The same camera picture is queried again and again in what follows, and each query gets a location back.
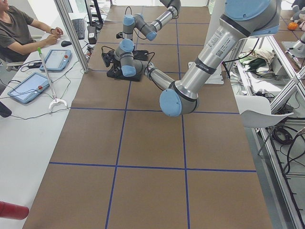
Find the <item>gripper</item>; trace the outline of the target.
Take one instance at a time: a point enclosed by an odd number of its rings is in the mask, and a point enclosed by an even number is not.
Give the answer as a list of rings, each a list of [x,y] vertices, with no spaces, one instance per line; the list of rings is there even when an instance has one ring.
[[[122,72],[120,61],[118,61],[116,59],[113,59],[113,61],[112,61],[112,71],[114,73],[121,73]]]

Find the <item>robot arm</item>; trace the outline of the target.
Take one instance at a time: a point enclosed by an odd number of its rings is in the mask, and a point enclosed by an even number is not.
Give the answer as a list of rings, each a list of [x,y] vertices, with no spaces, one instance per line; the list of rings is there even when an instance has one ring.
[[[160,31],[167,23],[173,19],[179,17],[179,11],[181,9],[180,0],[161,0],[160,1],[167,10],[161,14],[157,19],[150,23],[147,23],[142,14],[125,14],[123,18],[123,30],[117,33],[117,38],[121,35],[123,39],[133,39],[133,31],[137,29],[145,39],[153,41],[157,32]]]
[[[124,77],[145,74],[162,93],[159,103],[167,116],[192,113],[198,106],[198,91],[232,48],[242,39],[276,34],[279,29],[281,2],[279,0],[226,0],[220,25],[211,36],[194,64],[178,81],[156,68],[150,61],[134,58],[133,30],[138,29],[148,40],[155,39],[157,32],[172,19],[177,19],[181,9],[179,0],[163,0],[167,10],[150,24],[141,14],[125,15],[123,40],[113,52]]]

